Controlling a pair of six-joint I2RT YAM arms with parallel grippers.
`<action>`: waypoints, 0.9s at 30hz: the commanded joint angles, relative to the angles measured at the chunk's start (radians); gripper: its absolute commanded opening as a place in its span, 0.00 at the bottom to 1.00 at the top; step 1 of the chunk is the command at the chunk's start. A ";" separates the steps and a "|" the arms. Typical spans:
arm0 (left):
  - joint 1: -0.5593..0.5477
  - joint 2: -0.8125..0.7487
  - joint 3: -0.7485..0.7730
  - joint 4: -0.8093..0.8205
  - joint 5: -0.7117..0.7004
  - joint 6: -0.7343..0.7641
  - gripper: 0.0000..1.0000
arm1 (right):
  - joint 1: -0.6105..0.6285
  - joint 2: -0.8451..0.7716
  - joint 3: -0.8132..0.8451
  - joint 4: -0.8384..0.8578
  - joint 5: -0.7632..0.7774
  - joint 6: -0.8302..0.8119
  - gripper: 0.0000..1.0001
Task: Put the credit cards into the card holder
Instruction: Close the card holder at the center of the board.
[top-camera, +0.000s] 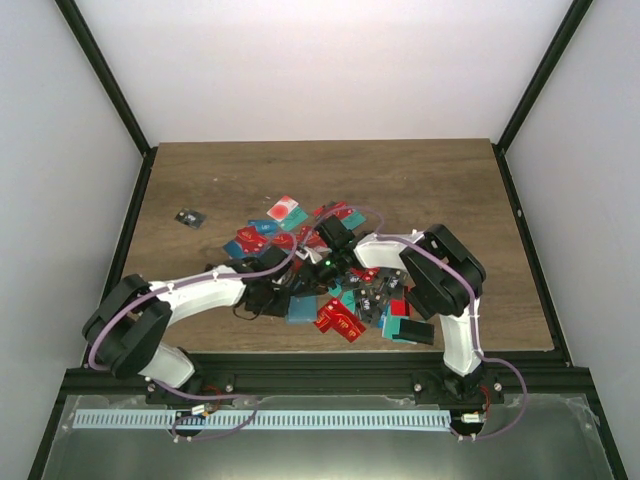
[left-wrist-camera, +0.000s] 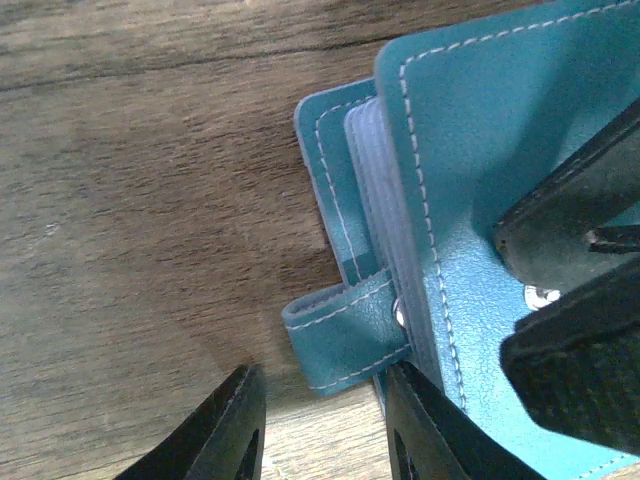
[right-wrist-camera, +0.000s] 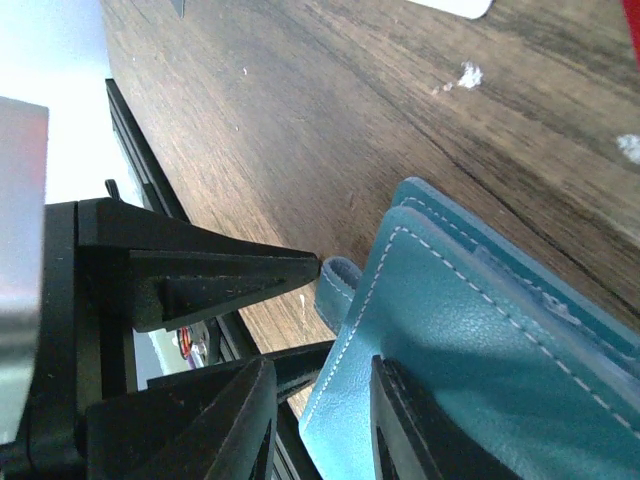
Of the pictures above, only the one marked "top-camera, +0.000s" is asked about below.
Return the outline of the blue leather card holder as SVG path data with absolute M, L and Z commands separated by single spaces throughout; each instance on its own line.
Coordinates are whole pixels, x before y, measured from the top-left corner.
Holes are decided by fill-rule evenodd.
M 317 320 L 317 297 L 292 297 L 285 321 L 289 325 L 314 323 Z

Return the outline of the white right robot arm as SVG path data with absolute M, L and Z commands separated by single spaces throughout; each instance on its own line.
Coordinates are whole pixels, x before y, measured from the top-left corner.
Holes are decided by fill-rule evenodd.
M 486 271 L 480 262 L 441 224 L 406 235 L 355 234 L 332 215 L 315 230 L 329 253 L 303 263 L 292 281 L 292 294 L 316 293 L 352 268 L 406 273 L 412 282 L 409 304 L 425 320 L 440 318 L 445 393 L 458 403 L 471 400 L 483 377 L 478 310 Z

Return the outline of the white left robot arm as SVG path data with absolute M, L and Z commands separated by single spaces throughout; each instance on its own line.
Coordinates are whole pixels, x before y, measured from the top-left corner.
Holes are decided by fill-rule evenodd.
M 168 387 L 181 403 L 196 402 L 205 381 L 184 350 L 163 342 L 168 327 L 218 308 L 243 305 L 257 315 L 265 312 L 283 297 L 279 281 L 293 257 L 293 252 L 271 246 L 257 257 L 230 260 L 184 278 L 123 278 L 82 329 L 88 366 L 117 379 L 148 377 Z

